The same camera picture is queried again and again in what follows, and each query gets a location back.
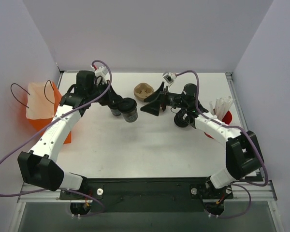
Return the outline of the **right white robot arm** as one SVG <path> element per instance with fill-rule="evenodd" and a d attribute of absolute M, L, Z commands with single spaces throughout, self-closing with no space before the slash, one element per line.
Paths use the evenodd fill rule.
<path fill-rule="evenodd" d="M 157 91 L 144 100 L 146 104 L 141 111 L 158 116 L 168 106 L 179 108 L 174 116 L 177 126 L 184 128 L 190 125 L 225 146 L 225 168 L 211 175 L 204 186 L 208 196 L 216 197 L 223 187 L 264 167 L 264 160 L 256 135 L 218 120 L 203 108 L 198 94 L 199 87 L 192 83 L 186 84 L 180 94 L 169 92 L 161 84 Z"/>

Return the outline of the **black paper coffee cup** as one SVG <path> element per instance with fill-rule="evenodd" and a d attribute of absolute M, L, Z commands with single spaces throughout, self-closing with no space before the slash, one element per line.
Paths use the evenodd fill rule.
<path fill-rule="evenodd" d="M 125 121 L 128 123 L 133 123 L 138 119 L 137 108 L 134 108 L 128 112 L 121 112 L 121 114 L 123 115 Z"/>

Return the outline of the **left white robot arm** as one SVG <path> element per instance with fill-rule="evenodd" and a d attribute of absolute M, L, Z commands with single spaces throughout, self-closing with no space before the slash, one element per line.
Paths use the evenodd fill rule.
<path fill-rule="evenodd" d="M 86 178 L 63 171 L 57 159 L 72 128 L 92 103 L 108 105 L 115 102 L 117 95 L 111 81 L 105 79 L 109 74 L 104 66 L 77 73 L 75 84 L 62 96 L 50 126 L 29 152 L 21 152 L 17 158 L 25 183 L 51 191 L 71 189 L 78 199 L 87 196 Z"/>

